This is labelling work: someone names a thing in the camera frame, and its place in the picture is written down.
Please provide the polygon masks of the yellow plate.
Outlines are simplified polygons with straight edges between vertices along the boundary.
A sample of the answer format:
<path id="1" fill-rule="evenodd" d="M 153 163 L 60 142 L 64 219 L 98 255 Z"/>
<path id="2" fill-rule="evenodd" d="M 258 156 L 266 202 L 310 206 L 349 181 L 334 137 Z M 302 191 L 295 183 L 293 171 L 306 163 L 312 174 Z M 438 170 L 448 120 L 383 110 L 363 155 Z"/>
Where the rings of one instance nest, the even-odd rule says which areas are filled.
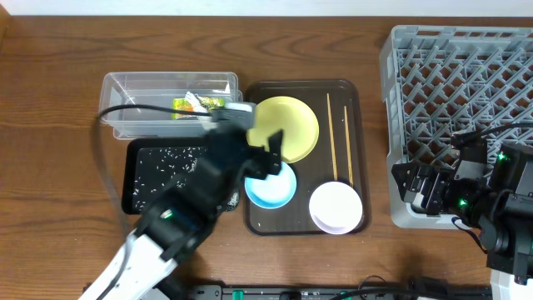
<path id="1" fill-rule="evenodd" d="M 257 104 L 254 127 L 247 132 L 251 146 L 268 147 L 267 139 L 283 131 L 281 156 L 285 163 L 295 163 L 312 152 L 320 128 L 316 114 L 303 101 L 289 96 L 269 97 Z"/>

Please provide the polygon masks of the blue bowl with rice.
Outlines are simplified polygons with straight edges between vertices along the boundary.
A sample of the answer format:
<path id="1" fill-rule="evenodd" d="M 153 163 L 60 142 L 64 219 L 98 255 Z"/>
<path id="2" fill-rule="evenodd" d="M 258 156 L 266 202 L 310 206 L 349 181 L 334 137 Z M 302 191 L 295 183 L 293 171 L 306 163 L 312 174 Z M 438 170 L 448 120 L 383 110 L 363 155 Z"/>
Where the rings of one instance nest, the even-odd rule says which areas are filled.
<path id="1" fill-rule="evenodd" d="M 265 179 L 246 177 L 244 189 L 249 200 L 263 209 L 278 209 L 289 203 L 296 193 L 296 174 L 285 162 L 277 175 Z"/>

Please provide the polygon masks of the green orange snack wrapper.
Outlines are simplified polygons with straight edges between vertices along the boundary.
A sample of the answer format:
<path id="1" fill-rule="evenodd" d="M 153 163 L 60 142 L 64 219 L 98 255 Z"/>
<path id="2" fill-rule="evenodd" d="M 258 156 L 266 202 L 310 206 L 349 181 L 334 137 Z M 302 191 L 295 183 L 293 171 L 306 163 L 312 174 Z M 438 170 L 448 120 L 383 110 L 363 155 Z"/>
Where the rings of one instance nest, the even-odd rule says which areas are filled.
<path id="1" fill-rule="evenodd" d="M 225 101 L 223 98 L 203 97 L 203 96 L 197 96 L 197 97 L 200 98 L 202 102 L 202 106 L 207 109 L 205 113 L 210 112 L 212 109 L 220 108 L 225 105 Z M 185 112 L 190 112 L 190 113 L 194 112 L 192 110 L 191 104 L 185 98 L 174 98 L 172 102 L 172 108 L 174 110 L 179 110 L 179 111 L 185 111 Z"/>

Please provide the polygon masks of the white lilac bowl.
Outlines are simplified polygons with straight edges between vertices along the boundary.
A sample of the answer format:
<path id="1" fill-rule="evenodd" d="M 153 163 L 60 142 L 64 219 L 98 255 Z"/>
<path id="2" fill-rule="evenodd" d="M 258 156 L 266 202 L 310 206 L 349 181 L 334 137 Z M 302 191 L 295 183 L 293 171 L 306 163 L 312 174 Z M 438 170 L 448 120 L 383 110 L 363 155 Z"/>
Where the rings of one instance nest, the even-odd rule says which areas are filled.
<path id="1" fill-rule="evenodd" d="M 363 220 L 362 200 L 355 189 L 343 182 L 325 182 L 310 196 L 311 220 L 325 233 L 347 234 Z"/>

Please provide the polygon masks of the white napkin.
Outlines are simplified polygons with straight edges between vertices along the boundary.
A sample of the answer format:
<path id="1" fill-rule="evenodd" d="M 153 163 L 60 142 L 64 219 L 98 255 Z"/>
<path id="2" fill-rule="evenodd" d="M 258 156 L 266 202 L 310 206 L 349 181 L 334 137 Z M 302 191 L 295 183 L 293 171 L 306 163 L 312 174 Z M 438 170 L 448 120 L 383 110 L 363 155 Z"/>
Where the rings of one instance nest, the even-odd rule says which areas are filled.
<path id="1" fill-rule="evenodd" d="M 202 106 L 202 102 L 199 97 L 197 97 L 192 92 L 187 92 L 185 95 L 185 99 L 191 104 L 192 110 L 194 112 L 200 112 L 204 113 L 207 111 L 205 107 Z"/>

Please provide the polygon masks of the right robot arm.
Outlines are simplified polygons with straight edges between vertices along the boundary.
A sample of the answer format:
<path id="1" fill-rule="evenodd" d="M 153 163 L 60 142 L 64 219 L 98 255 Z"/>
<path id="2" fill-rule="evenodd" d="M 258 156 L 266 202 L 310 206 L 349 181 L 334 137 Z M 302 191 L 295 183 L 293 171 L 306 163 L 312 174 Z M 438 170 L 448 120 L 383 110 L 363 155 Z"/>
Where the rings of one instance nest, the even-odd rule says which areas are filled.
<path id="1" fill-rule="evenodd" d="M 400 198 L 420 213 L 449 213 L 487 256 L 494 299 L 532 297 L 532 149 L 504 143 L 489 178 L 486 136 L 505 131 L 455 133 L 454 168 L 418 162 L 392 167 Z"/>

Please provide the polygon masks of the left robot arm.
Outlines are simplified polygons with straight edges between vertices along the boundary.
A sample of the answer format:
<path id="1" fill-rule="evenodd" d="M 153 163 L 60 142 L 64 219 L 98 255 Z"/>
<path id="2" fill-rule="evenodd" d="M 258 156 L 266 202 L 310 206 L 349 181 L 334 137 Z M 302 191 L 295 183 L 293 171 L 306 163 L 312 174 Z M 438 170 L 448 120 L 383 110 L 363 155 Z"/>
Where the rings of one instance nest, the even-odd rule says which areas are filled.
<path id="1" fill-rule="evenodd" d="M 136 228 L 82 298 L 144 298 L 212 234 L 245 178 L 264 179 L 281 171 L 282 139 L 278 131 L 267 139 L 267 147 L 255 147 L 244 130 L 210 131 L 194 170 L 180 177 L 180 187 L 171 180 L 148 203 Z"/>

